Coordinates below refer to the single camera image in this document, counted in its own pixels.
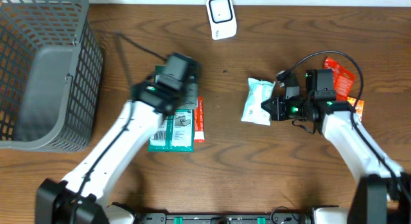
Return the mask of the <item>light green wipes pack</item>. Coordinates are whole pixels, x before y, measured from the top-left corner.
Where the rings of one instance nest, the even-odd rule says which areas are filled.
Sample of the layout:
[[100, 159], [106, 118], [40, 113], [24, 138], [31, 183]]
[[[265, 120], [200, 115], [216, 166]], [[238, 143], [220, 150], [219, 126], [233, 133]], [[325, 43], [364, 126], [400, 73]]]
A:
[[248, 78], [248, 86], [249, 93], [241, 121], [270, 126], [270, 114], [261, 108], [261, 104], [271, 98], [275, 82]]

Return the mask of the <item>red snack bag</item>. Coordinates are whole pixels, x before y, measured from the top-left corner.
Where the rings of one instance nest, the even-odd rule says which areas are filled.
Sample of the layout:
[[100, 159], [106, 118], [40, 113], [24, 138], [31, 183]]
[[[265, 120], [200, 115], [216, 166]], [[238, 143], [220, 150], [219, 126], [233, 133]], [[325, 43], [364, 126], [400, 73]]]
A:
[[337, 100], [345, 101], [354, 84], [355, 75], [330, 57], [326, 58], [324, 68], [333, 71], [333, 85], [337, 92]]

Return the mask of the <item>small orange white box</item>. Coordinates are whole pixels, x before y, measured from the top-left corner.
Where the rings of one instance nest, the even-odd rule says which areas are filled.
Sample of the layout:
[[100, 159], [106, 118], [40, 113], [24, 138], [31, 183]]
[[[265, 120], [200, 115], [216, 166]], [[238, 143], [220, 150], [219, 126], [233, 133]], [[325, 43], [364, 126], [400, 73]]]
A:
[[360, 120], [362, 120], [362, 117], [363, 117], [363, 108], [364, 108], [364, 100], [362, 100], [362, 99], [357, 99], [357, 98], [353, 98], [353, 97], [348, 96], [348, 97], [347, 97], [347, 101], [355, 108], [356, 114], [358, 115], [358, 117], [360, 118]]

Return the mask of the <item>dark green package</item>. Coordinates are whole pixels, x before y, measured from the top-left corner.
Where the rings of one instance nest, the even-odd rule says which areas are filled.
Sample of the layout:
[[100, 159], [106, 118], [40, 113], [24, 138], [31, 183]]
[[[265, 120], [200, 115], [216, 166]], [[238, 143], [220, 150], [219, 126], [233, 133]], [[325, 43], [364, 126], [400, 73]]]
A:
[[177, 109], [150, 137], [148, 151], [193, 152], [194, 121], [194, 110]]

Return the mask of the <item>red stick sachet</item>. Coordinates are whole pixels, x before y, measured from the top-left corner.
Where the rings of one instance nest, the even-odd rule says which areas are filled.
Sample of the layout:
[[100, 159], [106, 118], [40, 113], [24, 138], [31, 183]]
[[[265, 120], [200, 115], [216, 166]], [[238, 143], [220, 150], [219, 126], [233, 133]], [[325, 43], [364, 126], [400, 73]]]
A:
[[197, 107], [194, 111], [195, 115], [195, 133], [194, 133], [194, 141], [196, 143], [203, 143], [205, 142], [205, 135], [204, 135], [204, 100], [203, 97], [199, 96], [197, 98]]

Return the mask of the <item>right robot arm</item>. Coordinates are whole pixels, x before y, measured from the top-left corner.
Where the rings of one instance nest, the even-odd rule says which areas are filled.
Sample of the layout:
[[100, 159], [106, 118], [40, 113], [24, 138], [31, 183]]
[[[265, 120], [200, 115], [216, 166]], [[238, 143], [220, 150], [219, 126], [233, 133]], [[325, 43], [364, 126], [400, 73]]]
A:
[[298, 223], [410, 223], [410, 175], [378, 146], [354, 107], [337, 100], [330, 69], [306, 71], [307, 94], [291, 71], [277, 74], [285, 94], [262, 102], [274, 121], [309, 121], [339, 152], [357, 183], [349, 209], [313, 207]]

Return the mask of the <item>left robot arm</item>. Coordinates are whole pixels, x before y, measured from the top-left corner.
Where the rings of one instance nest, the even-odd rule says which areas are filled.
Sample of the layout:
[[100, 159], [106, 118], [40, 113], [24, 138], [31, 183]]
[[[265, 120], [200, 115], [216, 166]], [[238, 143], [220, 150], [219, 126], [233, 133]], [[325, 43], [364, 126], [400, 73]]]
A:
[[134, 84], [130, 99], [94, 149], [60, 182], [37, 190], [36, 223], [135, 223], [130, 209], [109, 203], [112, 190], [138, 151], [193, 92], [200, 63], [171, 54], [160, 73]]

